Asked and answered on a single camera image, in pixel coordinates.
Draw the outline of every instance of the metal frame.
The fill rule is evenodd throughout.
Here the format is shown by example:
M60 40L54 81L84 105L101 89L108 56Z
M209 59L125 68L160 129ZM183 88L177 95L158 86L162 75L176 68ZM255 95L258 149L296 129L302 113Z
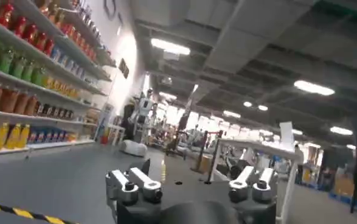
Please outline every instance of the metal frame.
M257 142L219 138L218 144L216 145L215 153L213 154L212 166L210 167L209 170L209 180L213 180L214 174L217 174L218 176L222 175L219 171L216 170L216 165L218 164L218 160L219 160L219 154L220 154L219 148L223 144L230 144L236 147L246 147L246 148L261 150L265 154L280 156L282 158L290 159L292 161L292 168L289 174L288 184L286 186L286 193L282 205L281 215L276 217L276 220L280 221L281 224L286 224L286 220L291 205L291 199L294 191L294 180L296 179L297 160L299 159L299 156L294 152L287 151L286 149L275 148Z

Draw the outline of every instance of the yellow black tape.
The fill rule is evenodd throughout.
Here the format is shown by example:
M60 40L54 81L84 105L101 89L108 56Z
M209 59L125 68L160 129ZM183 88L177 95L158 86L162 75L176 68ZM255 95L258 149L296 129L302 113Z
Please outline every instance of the yellow black tape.
M36 214L19 208L11 208L4 205L0 205L0 211L18 215L27 219L38 219L53 224L76 224L75 222L69 222L52 216Z

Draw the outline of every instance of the black sign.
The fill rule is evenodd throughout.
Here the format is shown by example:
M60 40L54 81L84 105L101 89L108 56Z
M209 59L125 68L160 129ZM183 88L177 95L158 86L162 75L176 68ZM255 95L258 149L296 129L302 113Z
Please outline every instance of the black sign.
M125 63L124 59L120 61L119 70L123 73L124 77L127 79L130 70L128 70L127 64Z

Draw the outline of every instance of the yellow bottle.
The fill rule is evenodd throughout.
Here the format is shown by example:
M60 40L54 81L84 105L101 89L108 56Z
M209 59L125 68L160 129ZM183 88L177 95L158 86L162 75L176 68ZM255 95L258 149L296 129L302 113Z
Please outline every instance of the yellow bottle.
M0 127L0 150L3 148L5 140L7 139L8 129L8 123L2 123Z
M6 149L14 149L20 138L20 126L21 124L16 124L8 136L7 143L5 143Z
M26 124L21 131L19 141L16 144L16 148L23 149L27 145L28 135L30 134L30 125Z

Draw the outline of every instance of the blue pallet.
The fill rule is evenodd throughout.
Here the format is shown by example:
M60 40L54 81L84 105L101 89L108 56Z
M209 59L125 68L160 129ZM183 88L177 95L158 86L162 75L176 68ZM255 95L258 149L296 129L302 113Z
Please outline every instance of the blue pallet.
M332 192L328 193L328 196L329 196L330 198L333 198L333 199L338 200L338 201L340 201L340 202L343 202L343 203L345 203L345 204L348 204L348 205L351 204L352 198L350 198L350 197L342 196L342 195L337 195L337 194L334 194L334 193L332 193Z

